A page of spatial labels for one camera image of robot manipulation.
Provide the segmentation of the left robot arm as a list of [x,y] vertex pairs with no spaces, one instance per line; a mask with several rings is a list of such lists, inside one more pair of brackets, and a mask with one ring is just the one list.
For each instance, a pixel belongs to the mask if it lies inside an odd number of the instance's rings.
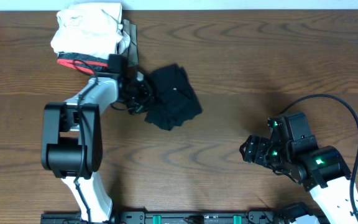
[[75,96],[44,108],[41,163],[72,192],[77,213],[44,213],[41,223],[116,223],[114,202],[108,196],[99,168],[103,159],[101,115],[115,102],[132,103],[138,112],[152,89],[144,75],[127,78],[120,73],[93,73]]

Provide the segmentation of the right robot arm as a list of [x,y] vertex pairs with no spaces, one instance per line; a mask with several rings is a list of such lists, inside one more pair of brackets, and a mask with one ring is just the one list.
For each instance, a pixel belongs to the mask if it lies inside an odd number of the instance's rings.
[[239,151],[245,162],[302,185],[329,223],[358,223],[354,174],[335,147],[319,148],[314,136],[284,141],[250,135]]

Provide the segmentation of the black t-shirt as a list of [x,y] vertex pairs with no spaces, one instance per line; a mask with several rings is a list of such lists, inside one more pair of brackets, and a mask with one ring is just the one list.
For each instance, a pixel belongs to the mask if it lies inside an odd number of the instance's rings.
[[203,112],[183,67],[172,64],[159,68],[150,74],[150,81],[155,101],[145,117],[146,122],[170,131]]

